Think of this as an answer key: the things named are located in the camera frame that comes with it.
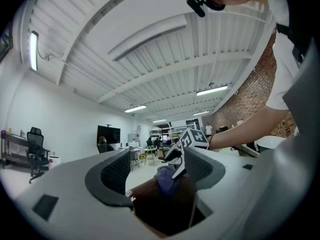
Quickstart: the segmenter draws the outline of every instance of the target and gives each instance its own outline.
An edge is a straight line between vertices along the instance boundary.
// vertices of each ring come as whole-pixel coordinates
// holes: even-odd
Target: ceiling light
[[[130,113],[130,112],[137,111],[137,110],[142,110],[142,109],[145,109],[145,108],[146,108],[146,106],[145,106],[145,105],[142,105],[142,106],[137,106],[137,107],[135,107],[135,108],[127,109],[127,110],[125,110],[124,112]]]
[[[197,116],[197,115],[201,115],[201,114],[208,113],[208,112],[210,112],[210,111],[204,111],[204,112],[200,112],[200,113],[195,113],[195,114],[193,114],[193,115],[194,115],[194,116]]]
[[[38,59],[37,59],[37,53],[38,53],[38,39],[39,34],[35,31],[32,31],[30,33],[30,62],[31,62],[31,68],[34,71],[38,70]]]
[[[166,121],[167,119],[161,119],[161,120],[157,120],[157,121],[152,121],[152,123],[157,123],[157,122],[162,122],[162,121]]]
[[[225,90],[227,88],[228,88],[228,85],[217,87],[217,88],[213,88],[213,89],[209,89],[209,90],[201,90],[201,91],[197,91],[196,95],[197,96],[206,95],[206,94],[222,91],[222,90]]]

